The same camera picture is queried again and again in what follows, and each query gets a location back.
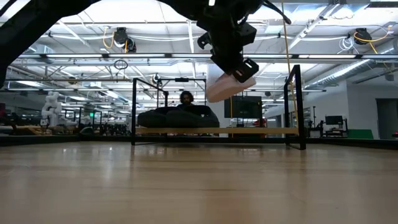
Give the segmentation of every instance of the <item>white wall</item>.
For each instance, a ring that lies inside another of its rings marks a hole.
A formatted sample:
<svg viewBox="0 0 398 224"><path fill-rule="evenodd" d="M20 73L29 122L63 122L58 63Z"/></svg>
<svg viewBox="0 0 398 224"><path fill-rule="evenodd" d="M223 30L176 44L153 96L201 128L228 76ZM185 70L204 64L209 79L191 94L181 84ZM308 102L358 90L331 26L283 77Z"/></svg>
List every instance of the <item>white wall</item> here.
<svg viewBox="0 0 398 224"><path fill-rule="evenodd" d="M325 120L325 116L343 116L348 118L348 97L347 84L345 81L340 82L336 87L326 87L326 92L309 93L303 101L304 108L311 108L311 120L313 120L313 106L315 108L316 123ZM294 111L292 102L289 103L289 112ZM271 108L266 112L266 118L282 115L284 118L284 106Z"/></svg>
<svg viewBox="0 0 398 224"><path fill-rule="evenodd" d="M379 139L376 99L397 99L398 86L348 85L349 129L371 129Z"/></svg>

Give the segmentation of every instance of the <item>wooden plank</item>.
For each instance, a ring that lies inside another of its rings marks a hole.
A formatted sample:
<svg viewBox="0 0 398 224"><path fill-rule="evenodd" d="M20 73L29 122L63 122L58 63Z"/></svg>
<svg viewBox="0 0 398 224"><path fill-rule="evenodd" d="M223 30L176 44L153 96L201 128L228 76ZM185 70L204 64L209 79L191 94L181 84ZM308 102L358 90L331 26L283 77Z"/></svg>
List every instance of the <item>wooden plank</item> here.
<svg viewBox="0 0 398 224"><path fill-rule="evenodd" d="M136 128L136 133L298 134L297 128Z"/></svg>

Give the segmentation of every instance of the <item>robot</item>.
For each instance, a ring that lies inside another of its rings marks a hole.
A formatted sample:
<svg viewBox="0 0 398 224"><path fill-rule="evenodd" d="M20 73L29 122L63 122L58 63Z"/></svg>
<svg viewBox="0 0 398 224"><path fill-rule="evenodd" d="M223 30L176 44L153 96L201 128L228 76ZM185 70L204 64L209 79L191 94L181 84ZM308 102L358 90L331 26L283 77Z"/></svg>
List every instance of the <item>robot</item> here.
<svg viewBox="0 0 398 224"><path fill-rule="evenodd" d="M45 97L45 104L42 108L41 126L55 127L58 125L58 115L61 113L62 105L58 102L58 92L49 92Z"/></svg>

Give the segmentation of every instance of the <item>monitor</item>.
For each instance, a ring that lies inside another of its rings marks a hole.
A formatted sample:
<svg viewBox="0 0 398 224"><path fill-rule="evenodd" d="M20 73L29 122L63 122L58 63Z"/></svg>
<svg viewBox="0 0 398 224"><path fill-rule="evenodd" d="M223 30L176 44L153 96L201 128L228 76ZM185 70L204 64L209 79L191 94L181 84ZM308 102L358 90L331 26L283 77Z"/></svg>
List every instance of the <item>monitor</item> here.
<svg viewBox="0 0 398 224"><path fill-rule="evenodd" d="M262 101L261 96L232 96L232 115L231 99L224 100L225 118L261 118Z"/></svg>
<svg viewBox="0 0 398 224"><path fill-rule="evenodd" d="M325 121L327 125L341 125L343 124L343 116L326 116Z"/></svg>

